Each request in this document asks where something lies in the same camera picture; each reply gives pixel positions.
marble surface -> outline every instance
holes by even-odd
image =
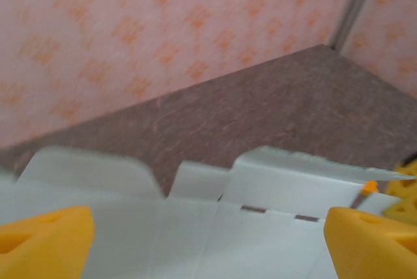
[[[230,167],[260,145],[390,169],[417,150],[417,100],[320,45],[0,151],[20,173],[47,145],[128,155],[169,192],[183,160]]]

